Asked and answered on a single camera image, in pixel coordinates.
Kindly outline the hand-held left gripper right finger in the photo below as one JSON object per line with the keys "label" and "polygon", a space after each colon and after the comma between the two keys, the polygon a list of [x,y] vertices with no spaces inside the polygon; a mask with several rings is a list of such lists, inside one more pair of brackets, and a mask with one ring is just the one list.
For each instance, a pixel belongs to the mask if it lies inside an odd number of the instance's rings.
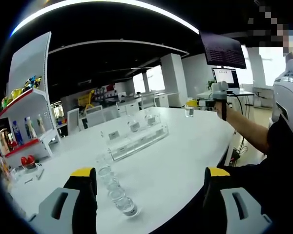
{"label": "hand-held left gripper right finger", "polygon": [[206,234],[265,234],[272,220],[261,205],[230,174],[207,167],[204,178],[202,226]]}

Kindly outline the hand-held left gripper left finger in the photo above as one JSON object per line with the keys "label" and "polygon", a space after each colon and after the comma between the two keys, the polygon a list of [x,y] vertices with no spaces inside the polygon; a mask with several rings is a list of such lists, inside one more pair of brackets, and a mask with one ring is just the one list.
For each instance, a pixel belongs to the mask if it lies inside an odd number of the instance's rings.
{"label": "hand-held left gripper left finger", "polygon": [[97,177],[93,167],[74,171],[39,204],[28,222],[39,234],[95,234]]}

